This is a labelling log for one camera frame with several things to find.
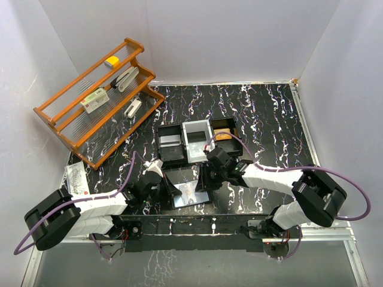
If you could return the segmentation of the silver VIP card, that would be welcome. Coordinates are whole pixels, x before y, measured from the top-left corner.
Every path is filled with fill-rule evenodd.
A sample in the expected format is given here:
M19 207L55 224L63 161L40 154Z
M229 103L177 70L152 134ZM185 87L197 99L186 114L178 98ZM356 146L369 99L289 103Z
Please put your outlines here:
M181 145L180 135L167 135L167 136L160 137L161 147L178 146L178 145Z
M182 191L182 197L185 202L197 202L195 188L195 182L188 182L180 185L179 189Z

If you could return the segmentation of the black leather card holder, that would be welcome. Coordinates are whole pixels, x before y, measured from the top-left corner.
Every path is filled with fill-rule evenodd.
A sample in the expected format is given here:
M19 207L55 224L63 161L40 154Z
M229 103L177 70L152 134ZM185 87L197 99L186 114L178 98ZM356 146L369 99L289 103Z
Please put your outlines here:
M207 191L196 192L197 181L176 184L175 188L181 191L180 196L175 196L172 200L174 209L194 206L197 204L207 203L210 197Z

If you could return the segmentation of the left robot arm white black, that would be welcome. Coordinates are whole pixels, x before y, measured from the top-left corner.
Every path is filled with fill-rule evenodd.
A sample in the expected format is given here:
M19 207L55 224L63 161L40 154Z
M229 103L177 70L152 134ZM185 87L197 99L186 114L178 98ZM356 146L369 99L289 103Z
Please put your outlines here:
M58 245L63 239L86 234L104 234L116 239L123 233L120 216L129 207L164 196L173 200L182 192L166 175L149 171L121 190L74 197L65 189L51 193L25 215L39 251Z

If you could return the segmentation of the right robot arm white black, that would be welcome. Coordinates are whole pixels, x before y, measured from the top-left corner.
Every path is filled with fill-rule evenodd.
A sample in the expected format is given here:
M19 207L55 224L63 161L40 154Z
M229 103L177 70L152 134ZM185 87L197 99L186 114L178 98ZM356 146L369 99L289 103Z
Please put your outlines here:
M224 149L205 148L207 161L199 166L196 191L218 190L224 182L246 188L265 188L290 195L294 201L275 207L266 219L244 230L266 237L281 237L291 227L313 222L331 227L347 193L326 172L316 167L271 172L249 160L231 157Z

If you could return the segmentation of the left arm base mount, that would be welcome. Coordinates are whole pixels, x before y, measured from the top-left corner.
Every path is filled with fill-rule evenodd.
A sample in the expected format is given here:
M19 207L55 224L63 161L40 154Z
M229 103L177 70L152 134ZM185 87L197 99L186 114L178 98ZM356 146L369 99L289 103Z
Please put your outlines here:
M112 215L112 226L106 231L92 231L88 239L96 246L101 258L108 264L112 264L118 254L126 251L129 241L139 241L143 236L143 221L140 216ZM104 247L107 243L104 240L118 241L119 247L112 252L107 252Z

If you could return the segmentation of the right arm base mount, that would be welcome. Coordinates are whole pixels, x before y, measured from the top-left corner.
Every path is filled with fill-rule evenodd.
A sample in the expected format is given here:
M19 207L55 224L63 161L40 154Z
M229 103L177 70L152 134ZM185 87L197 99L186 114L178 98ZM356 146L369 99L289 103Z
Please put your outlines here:
M293 250L290 251L289 241L292 229L297 230L297 243ZM283 230L271 219L248 221L245 226L241 227L241 230L249 239L259 239L261 241L263 239L275 239L274 242L263 242L263 248L267 260L273 259L279 263L291 258L298 251L303 238L302 228L299 225Z

